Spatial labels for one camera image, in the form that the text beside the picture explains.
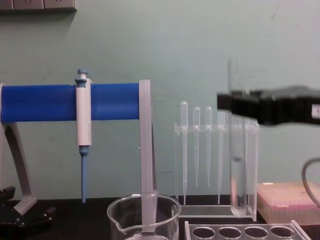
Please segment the pipette tip box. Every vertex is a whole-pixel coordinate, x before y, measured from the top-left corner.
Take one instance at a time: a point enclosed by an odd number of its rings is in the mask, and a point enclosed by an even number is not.
[[[320,186],[309,183],[320,199]],[[320,208],[311,200],[302,182],[265,182],[258,185],[257,210],[268,224],[320,224]]]

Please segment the glass beaker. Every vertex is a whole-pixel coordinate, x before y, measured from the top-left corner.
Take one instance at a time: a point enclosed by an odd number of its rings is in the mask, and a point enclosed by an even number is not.
[[[111,240],[178,240],[180,204],[172,197],[140,193],[122,197],[107,209]]]

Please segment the electrical outlet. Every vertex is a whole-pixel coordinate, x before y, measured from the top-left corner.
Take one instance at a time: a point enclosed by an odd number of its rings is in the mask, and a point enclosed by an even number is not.
[[[44,0],[45,9],[75,10],[75,0]]]
[[[14,10],[43,10],[44,0],[13,0]]]
[[[0,11],[13,10],[14,0],[0,0]]]

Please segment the blue pipette tip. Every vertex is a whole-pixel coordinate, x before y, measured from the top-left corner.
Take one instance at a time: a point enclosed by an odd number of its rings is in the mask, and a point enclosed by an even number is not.
[[[86,203],[87,195],[87,157],[88,155],[81,156],[81,201]]]

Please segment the wall socket panel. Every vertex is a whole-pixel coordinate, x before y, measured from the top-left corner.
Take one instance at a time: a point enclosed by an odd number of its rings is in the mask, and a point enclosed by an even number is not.
[[[75,0],[43,0],[45,9],[75,10]]]
[[[76,11],[77,0],[0,0],[0,13]]]
[[[44,0],[13,0],[14,10],[44,10]]]
[[[14,0],[0,0],[0,11],[13,10]]]

